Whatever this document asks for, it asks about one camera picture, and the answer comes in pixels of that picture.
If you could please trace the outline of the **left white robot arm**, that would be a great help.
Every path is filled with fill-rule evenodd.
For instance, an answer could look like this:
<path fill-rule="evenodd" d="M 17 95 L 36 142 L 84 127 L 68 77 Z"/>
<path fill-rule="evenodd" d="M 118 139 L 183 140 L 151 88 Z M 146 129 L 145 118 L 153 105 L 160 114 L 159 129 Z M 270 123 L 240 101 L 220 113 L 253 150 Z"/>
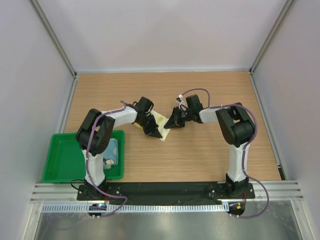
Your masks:
<path fill-rule="evenodd" d="M 162 138 L 156 119 L 151 113 L 153 107 L 151 100 L 141 97 L 132 104 L 124 102 L 119 109 L 102 112 L 92 108 L 87 113 L 75 137 L 85 160 L 85 177 L 78 188 L 78 201 L 102 200 L 107 196 L 103 153 L 109 145 L 114 128 L 137 123 L 146 136 Z"/>

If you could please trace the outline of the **green plastic tray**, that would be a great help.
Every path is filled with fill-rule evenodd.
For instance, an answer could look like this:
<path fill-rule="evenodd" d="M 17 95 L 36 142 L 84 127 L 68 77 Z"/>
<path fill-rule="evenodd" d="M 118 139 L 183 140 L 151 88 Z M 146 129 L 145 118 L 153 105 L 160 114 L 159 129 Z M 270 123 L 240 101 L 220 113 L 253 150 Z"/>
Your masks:
<path fill-rule="evenodd" d="M 118 141 L 118 165 L 103 171 L 107 180 L 119 180 L 124 176 L 125 132 L 114 130 L 111 138 Z M 85 175 L 85 157 L 76 141 L 76 134 L 54 134 L 51 138 L 42 181 L 66 183 L 76 179 L 83 180 Z"/>

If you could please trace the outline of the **blue polka dot towel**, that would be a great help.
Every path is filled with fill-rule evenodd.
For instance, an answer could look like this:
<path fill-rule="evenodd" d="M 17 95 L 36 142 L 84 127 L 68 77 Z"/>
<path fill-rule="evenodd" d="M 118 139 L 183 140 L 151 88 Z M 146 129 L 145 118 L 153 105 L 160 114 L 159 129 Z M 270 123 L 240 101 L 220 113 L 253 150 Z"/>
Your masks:
<path fill-rule="evenodd" d="M 119 163 L 118 141 L 115 138 L 109 140 L 108 146 L 103 152 L 103 169 L 109 170 Z"/>

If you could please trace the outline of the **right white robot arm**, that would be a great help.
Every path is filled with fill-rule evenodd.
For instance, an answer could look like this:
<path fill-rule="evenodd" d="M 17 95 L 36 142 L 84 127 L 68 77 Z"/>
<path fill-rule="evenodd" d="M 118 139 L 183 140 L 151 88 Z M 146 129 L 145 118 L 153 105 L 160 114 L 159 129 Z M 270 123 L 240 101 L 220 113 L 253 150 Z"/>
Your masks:
<path fill-rule="evenodd" d="M 237 198 L 249 187 L 247 173 L 248 151 L 257 135 L 256 125 L 241 103 L 204 108 L 198 95 L 190 95 L 176 101 L 178 106 L 164 125 L 165 129 L 183 128 L 186 122 L 199 124 L 218 123 L 222 136 L 229 145 L 229 168 L 226 173 L 225 192 Z"/>

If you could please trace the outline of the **yellow green patterned towel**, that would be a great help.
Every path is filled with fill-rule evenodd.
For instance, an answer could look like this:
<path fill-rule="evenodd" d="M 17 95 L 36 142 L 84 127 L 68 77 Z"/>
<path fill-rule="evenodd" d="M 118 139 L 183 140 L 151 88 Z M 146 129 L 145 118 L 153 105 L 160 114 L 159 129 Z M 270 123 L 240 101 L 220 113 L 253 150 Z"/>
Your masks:
<path fill-rule="evenodd" d="M 155 137 L 151 137 L 151 138 L 155 138 L 155 139 L 158 139 L 158 140 L 164 142 L 164 141 L 166 140 L 169 132 L 170 132 L 169 129 L 165 129 L 165 128 L 164 128 L 164 125 L 165 125 L 166 122 L 168 121 L 168 118 L 165 117 L 165 116 L 163 116 L 162 114 L 154 111 L 154 110 L 151 110 L 151 113 L 152 113 L 152 115 L 154 116 L 155 122 L 156 122 L 156 124 L 158 125 L 158 130 L 160 131 L 160 133 L 161 133 L 161 135 L 162 135 L 162 138 L 160 138 L 160 139 L 159 139 L 159 138 L 155 138 Z M 142 128 L 139 124 L 135 123 L 136 118 L 137 118 L 137 111 L 134 110 L 134 111 L 133 111 L 132 124 L 135 125 L 136 127 L 140 128 L 140 129 L 143 131 L 143 133 L 145 134 L 145 130 L 143 130 L 143 128 Z"/>

